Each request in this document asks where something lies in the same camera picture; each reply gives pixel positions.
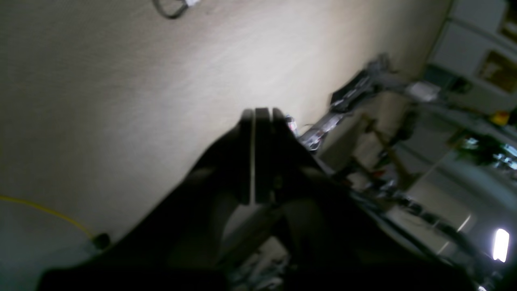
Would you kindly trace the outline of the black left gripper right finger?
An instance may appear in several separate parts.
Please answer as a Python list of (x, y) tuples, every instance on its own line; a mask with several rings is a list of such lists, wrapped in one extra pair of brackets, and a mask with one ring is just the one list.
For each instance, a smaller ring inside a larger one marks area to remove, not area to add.
[(471, 291), (432, 254), (334, 182), (295, 139), (283, 113), (254, 111), (254, 200), (282, 210), (296, 268), (289, 291)]

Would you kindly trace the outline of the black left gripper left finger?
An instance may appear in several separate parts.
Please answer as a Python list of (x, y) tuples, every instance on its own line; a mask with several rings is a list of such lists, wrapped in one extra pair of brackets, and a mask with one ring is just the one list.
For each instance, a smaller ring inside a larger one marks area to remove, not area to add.
[(225, 289), (225, 225), (254, 190), (254, 110), (218, 138), (131, 232), (93, 259), (44, 273), (39, 291)]

